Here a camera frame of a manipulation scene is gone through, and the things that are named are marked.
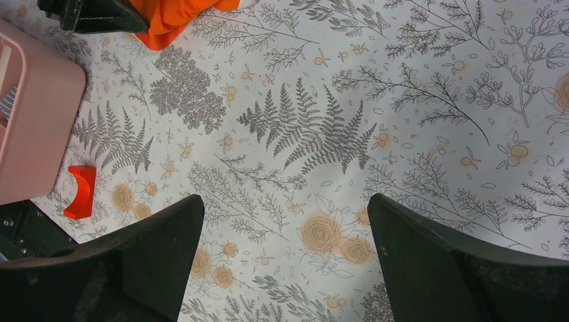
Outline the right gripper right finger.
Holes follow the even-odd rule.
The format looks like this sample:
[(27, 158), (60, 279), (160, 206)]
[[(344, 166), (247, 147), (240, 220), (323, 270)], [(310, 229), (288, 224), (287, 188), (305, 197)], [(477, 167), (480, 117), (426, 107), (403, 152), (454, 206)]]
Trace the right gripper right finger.
[(368, 215), (396, 321), (567, 321), (568, 262), (497, 246), (375, 194)]

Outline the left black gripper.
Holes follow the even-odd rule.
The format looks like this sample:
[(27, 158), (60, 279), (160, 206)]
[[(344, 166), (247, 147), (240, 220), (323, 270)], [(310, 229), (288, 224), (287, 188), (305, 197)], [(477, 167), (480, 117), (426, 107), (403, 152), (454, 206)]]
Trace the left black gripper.
[(124, 0), (38, 0), (46, 17), (56, 20), (60, 29), (78, 34), (109, 32), (143, 33), (148, 22)]

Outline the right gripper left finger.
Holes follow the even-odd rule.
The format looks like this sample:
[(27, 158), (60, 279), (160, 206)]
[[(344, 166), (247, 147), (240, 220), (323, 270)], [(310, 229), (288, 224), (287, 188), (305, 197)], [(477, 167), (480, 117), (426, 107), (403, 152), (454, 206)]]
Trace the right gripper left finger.
[(205, 218), (199, 195), (48, 257), (1, 265), (2, 321), (176, 321)]

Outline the orange underwear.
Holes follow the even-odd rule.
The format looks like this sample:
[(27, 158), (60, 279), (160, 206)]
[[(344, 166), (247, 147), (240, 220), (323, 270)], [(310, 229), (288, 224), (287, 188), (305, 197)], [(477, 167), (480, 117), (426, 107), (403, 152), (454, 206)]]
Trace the orange underwear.
[(142, 18), (148, 22), (147, 32), (135, 36), (150, 50), (169, 46), (200, 13), (214, 8), (232, 11), (256, 4), (238, 0), (130, 0)]

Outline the grey striped underwear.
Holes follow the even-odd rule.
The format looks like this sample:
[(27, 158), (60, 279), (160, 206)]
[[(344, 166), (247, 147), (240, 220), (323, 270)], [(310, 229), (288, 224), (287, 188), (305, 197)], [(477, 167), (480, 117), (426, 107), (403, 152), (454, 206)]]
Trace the grey striped underwear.
[(17, 86), (14, 86), (1, 100), (1, 112), (6, 119), (9, 119), (17, 94)]

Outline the pink divided storage tray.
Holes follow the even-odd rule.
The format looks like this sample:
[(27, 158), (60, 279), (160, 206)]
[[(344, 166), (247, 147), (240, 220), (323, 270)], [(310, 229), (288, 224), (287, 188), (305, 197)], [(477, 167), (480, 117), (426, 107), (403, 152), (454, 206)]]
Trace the pink divided storage tray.
[(1, 97), (17, 91), (1, 116), (1, 204), (47, 195), (60, 165), (86, 85), (83, 69), (15, 26), (1, 22), (1, 47), (11, 49)]

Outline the small red block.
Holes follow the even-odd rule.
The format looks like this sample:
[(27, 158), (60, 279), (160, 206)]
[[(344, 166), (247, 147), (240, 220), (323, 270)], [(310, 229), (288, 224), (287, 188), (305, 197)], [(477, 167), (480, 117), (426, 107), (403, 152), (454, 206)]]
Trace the small red block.
[(71, 204), (64, 210), (64, 216), (86, 219), (92, 215), (97, 169), (92, 166), (69, 166), (68, 172), (77, 183), (77, 192)]

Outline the floral tablecloth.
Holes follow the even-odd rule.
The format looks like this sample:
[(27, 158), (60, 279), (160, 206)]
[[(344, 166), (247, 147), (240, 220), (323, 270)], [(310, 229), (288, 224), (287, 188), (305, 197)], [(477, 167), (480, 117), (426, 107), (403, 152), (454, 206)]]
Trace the floral tablecloth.
[[(568, 261), (567, 1), (261, 1), (164, 50), (6, 21), (77, 63), (83, 102), (34, 199), (76, 242), (191, 194), (181, 321), (392, 321), (368, 201)], [(97, 169), (92, 215), (64, 210)]]

